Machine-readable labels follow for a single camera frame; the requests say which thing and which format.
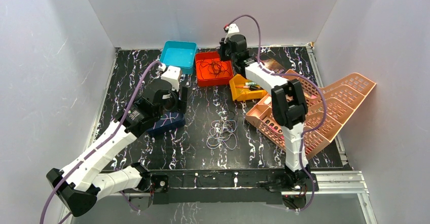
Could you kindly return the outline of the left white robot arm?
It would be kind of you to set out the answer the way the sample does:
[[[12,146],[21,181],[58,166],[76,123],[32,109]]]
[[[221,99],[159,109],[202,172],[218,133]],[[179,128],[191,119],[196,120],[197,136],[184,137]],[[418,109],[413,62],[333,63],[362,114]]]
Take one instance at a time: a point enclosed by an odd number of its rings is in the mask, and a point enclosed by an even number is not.
[[[135,142],[167,113],[184,114],[188,87],[175,88],[170,82],[155,79],[139,97],[121,110],[110,125],[74,162],[62,169],[51,169],[46,177],[56,195],[74,217],[87,213],[97,201],[127,189],[163,192],[160,181],[141,163],[103,173],[105,166],[126,146]]]

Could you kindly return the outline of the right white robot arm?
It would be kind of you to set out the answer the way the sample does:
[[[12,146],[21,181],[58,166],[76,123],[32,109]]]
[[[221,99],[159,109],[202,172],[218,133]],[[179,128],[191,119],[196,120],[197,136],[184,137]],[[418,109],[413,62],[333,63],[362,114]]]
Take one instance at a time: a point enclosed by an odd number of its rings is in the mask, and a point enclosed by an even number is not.
[[[285,145],[285,175],[261,183],[268,190],[275,187],[299,190],[306,183],[310,167],[305,154],[303,133],[308,107],[298,79],[288,80],[276,75],[249,53],[246,38],[235,34],[220,41],[222,61],[230,60],[235,71],[257,83],[271,96],[272,115],[281,127]]]

